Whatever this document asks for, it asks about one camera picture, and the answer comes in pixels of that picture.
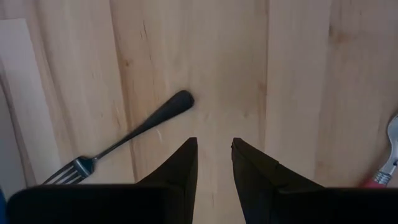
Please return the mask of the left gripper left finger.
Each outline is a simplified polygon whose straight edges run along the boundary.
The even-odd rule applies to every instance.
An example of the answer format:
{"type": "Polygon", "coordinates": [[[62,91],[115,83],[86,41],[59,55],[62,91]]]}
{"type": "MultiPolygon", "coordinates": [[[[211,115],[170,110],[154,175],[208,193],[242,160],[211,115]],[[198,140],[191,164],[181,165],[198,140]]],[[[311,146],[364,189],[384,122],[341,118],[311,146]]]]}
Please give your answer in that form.
{"type": "Polygon", "coordinates": [[[136,186],[145,190],[144,223],[191,223],[198,176],[198,143],[188,138],[136,186]]]}

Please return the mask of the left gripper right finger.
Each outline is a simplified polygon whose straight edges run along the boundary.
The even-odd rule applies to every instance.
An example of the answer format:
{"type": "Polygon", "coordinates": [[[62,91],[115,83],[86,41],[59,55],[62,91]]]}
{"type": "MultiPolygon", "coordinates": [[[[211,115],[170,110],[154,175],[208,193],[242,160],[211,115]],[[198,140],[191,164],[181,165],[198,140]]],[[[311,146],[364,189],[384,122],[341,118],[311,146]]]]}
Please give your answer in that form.
{"type": "Polygon", "coordinates": [[[234,183],[246,223],[322,223],[321,185],[241,138],[231,145],[234,183]]]}

